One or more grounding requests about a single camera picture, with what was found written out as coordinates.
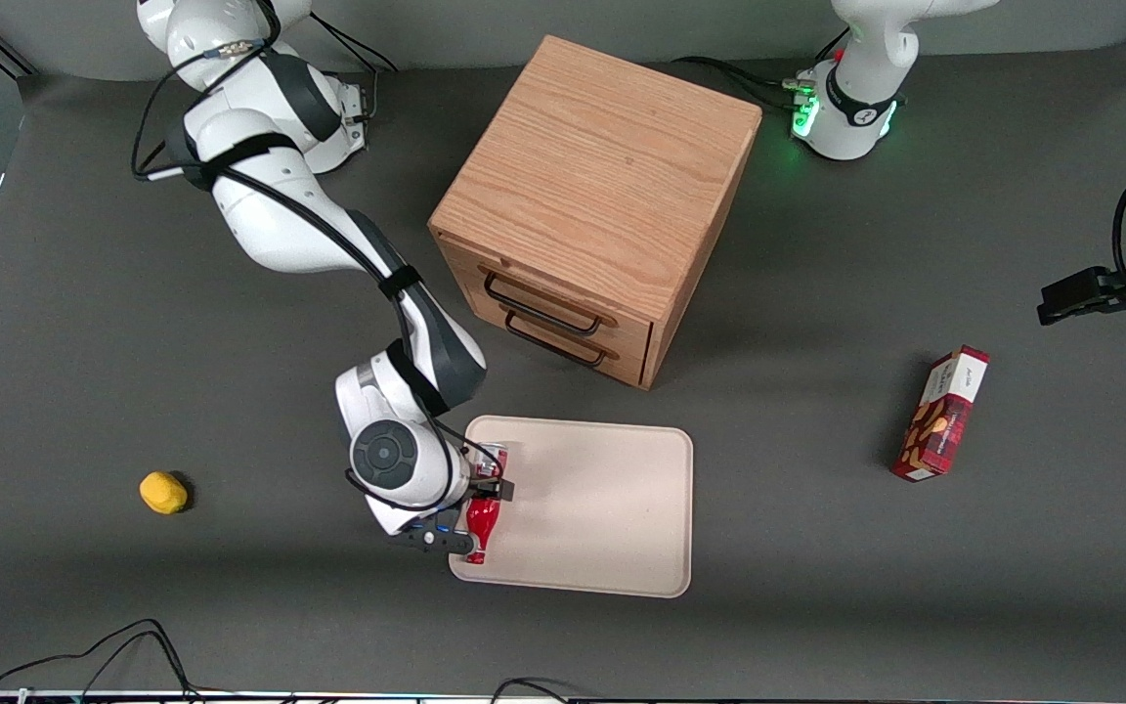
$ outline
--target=metal handle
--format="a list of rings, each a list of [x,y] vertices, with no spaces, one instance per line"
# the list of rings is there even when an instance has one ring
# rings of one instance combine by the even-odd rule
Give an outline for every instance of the metal handle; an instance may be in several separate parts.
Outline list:
[[[549,342],[545,342],[544,339],[533,337],[531,335],[524,332],[524,330],[516,330],[515,326],[510,324],[510,321],[513,320],[515,320],[515,311],[507,311],[507,321],[503,323],[503,327],[506,327],[507,332],[509,332],[510,335],[515,335],[515,337],[521,337],[524,339],[527,339],[529,340],[529,342],[536,345],[537,347],[549,349],[551,353],[555,353],[555,355],[558,355],[560,357],[566,357],[568,359],[575,362],[577,365],[581,365],[582,367],[589,367],[590,369],[597,368],[598,365],[602,364],[602,362],[607,358],[607,351],[605,351],[604,349],[597,349],[598,351],[597,359],[586,359],[584,357],[573,355],[566,349],[555,347]]]
[[[518,300],[510,298],[509,295],[506,295],[504,293],[497,293],[497,291],[493,289],[493,282],[497,277],[498,277],[497,273],[489,271],[489,276],[485,277],[485,293],[489,294],[489,298],[495,300],[497,302],[503,304],[503,306],[506,308],[512,308],[515,309],[515,311],[519,311],[524,315],[536,318],[539,321],[544,321],[546,323],[549,323],[551,326],[558,327],[558,329],[568,330],[568,332],[571,332],[572,335],[575,335],[578,337],[589,337],[590,335],[598,332],[598,326],[602,324],[602,318],[600,318],[599,315],[595,315],[593,324],[587,327],[587,329],[583,329],[582,327],[577,327],[572,323],[569,323],[568,321],[563,321],[560,320],[558,318],[555,318],[554,315],[549,315],[549,313],[546,313],[545,311],[537,311],[536,308],[528,306],[528,304],[526,303],[520,303]]]

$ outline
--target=gray table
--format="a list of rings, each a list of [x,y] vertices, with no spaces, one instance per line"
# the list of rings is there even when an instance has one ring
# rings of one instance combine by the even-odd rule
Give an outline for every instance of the gray table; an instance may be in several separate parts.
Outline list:
[[[513,80],[390,77],[370,151],[322,181],[484,348],[453,422],[691,435],[692,588],[481,587],[383,543],[331,398],[394,336],[372,282],[256,267],[206,195],[134,182],[146,86],[35,79],[0,193],[0,670],[152,615],[212,686],[1126,701],[1126,317],[1035,313],[1042,285],[1108,259],[1126,46],[926,59],[859,163],[770,115],[649,393],[475,320],[426,232]],[[886,467],[927,362],[962,344],[993,365],[955,472],[904,484]],[[146,511],[152,470],[191,476],[196,509]],[[114,671],[171,685],[146,650]]]

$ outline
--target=cardboard box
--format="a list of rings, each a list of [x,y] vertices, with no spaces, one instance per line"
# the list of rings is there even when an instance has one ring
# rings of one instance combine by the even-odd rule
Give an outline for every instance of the cardboard box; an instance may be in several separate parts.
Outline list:
[[[973,347],[962,347],[932,365],[894,475],[919,482],[950,471],[986,369],[989,355]]]

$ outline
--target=wall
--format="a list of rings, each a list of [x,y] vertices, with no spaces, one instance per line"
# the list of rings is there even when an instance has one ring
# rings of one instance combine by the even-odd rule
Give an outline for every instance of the wall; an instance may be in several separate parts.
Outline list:
[[[166,70],[133,0],[0,0],[0,34],[46,72],[137,80]],[[841,28],[825,0],[315,0],[319,15],[405,66],[524,63],[545,33],[626,59],[804,56]],[[926,53],[1096,48],[1126,41],[1126,0],[1004,0],[920,26]],[[314,23],[287,41],[352,66]]]

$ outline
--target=yellow toy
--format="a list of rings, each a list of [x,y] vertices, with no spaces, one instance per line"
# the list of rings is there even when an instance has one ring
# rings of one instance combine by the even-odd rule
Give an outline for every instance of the yellow toy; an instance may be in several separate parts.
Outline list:
[[[157,514],[175,514],[189,502],[189,492],[178,478],[168,472],[151,472],[137,487],[146,507]]]

